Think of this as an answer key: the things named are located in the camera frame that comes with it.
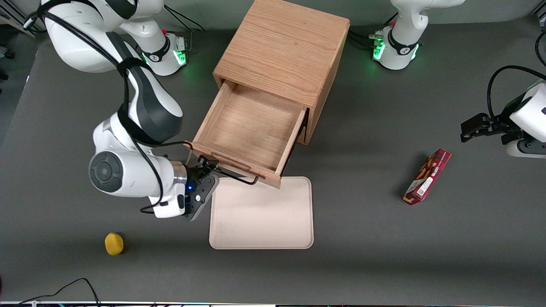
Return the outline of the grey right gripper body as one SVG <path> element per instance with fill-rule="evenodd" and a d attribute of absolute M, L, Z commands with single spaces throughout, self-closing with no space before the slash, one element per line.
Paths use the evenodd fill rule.
<path fill-rule="evenodd" d="M 184 220 L 194 221 L 211 200 L 213 191 L 220 183 L 218 176 L 209 174 L 200 180 L 189 181 L 184 198 Z"/>

